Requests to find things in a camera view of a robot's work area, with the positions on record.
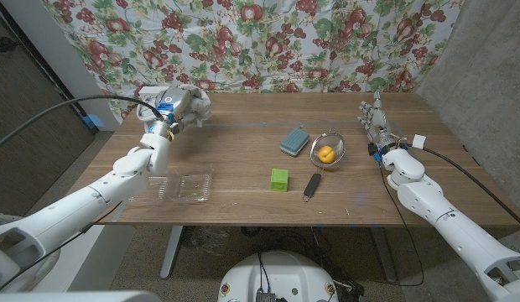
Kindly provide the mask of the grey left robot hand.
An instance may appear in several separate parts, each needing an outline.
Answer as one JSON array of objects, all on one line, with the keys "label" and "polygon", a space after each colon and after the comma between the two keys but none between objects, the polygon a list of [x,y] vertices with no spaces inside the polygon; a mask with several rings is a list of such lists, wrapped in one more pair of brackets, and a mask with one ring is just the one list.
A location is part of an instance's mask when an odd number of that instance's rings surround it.
[{"label": "grey left robot hand", "polygon": [[186,126],[196,124],[193,100],[197,93],[196,88],[168,88],[154,98],[155,107],[169,124],[172,134],[180,133]]}]

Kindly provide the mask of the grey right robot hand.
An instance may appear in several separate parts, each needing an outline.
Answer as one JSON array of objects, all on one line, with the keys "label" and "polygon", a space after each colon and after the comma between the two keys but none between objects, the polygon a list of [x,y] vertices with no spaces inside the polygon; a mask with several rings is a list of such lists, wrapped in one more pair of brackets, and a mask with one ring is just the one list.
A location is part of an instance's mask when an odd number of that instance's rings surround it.
[{"label": "grey right robot hand", "polygon": [[361,116],[358,122],[364,127],[369,140],[368,153],[382,157],[395,149],[398,138],[393,135],[391,125],[382,109],[382,99],[379,91],[373,94],[373,103],[361,102],[358,107]]}]

